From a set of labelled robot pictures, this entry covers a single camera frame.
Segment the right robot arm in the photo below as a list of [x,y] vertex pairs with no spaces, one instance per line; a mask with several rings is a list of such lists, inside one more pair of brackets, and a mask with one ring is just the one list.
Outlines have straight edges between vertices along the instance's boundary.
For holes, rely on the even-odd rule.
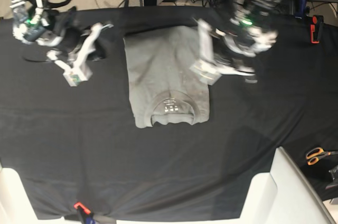
[[67,83],[76,87],[92,76],[87,61],[99,61],[106,57],[98,38],[103,30],[113,25],[96,23],[79,28],[74,22],[76,7],[71,7],[65,13],[58,10],[71,1],[11,0],[10,8],[13,36],[24,44],[36,43],[49,47],[46,61],[61,68]]

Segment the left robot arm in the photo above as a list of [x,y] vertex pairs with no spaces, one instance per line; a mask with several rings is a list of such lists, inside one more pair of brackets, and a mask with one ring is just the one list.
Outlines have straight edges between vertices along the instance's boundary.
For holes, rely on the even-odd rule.
[[269,50],[278,37],[271,14],[281,0],[232,0],[230,15],[217,28],[198,19],[199,56],[190,69],[198,79],[213,85],[221,76],[242,76],[256,83],[254,61]]

